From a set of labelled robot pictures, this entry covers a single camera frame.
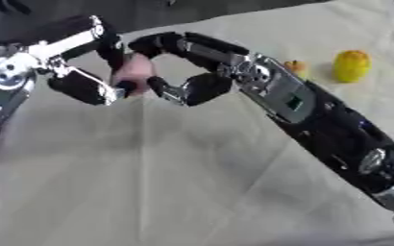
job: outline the robotic finger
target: robotic finger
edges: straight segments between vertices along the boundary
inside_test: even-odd
[[[181,86],[172,86],[163,78],[154,77],[148,85],[156,94],[177,105],[197,106],[230,91],[233,78],[225,76],[218,69],[230,66],[234,57],[245,56],[249,51],[212,37],[199,34],[162,33],[141,37],[131,42],[129,47],[149,59],[162,54],[172,54],[205,68],[204,73],[189,78]]]

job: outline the lemon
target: lemon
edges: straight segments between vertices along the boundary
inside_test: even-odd
[[[371,59],[363,51],[349,50],[337,55],[333,65],[334,77],[342,83],[353,83],[364,77],[371,68]]]

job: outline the beige fabric surface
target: beige fabric surface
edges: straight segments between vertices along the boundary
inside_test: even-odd
[[[124,40],[163,31],[307,61],[314,82],[394,138],[392,0],[251,12]],[[373,58],[358,84],[330,77],[347,49]],[[75,63],[109,75],[94,54]],[[176,83],[199,72],[171,57],[157,65]],[[40,80],[0,139],[1,246],[394,245],[391,217],[237,92],[192,109],[153,93],[94,108]]]

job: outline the robotic hand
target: robotic hand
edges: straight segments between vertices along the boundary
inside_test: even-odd
[[[0,41],[0,129],[33,91],[37,74],[49,74],[56,91],[91,105],[110,105],[127,97],[132,82],[111,86],[70,59],[97,51],[112,69],[124,63],[124,45],[114,29],[97,16],[76,16],[42,27],[16,40]]]
[[[130,48],[152,59],[170,53],[206,68],[182,86],[153,77],[155,93],[196,106],[227,93],[235,82],[280,128],[346,182],[394,211],[394,141],[320,86],[303,81],[273,58],[198,34],[142,37]]]

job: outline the yellow fruit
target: yellow fruit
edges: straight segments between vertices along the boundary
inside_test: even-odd
[[[303,80],[309,79],[308,65],[303,61],[287,61],[284,63],[285,67],[295,73]]]
[[[344,51],[337,55],[334,61],[333,75],[342,83],[357,82],[367,74],[371,65],[371,59],[365,52]]]

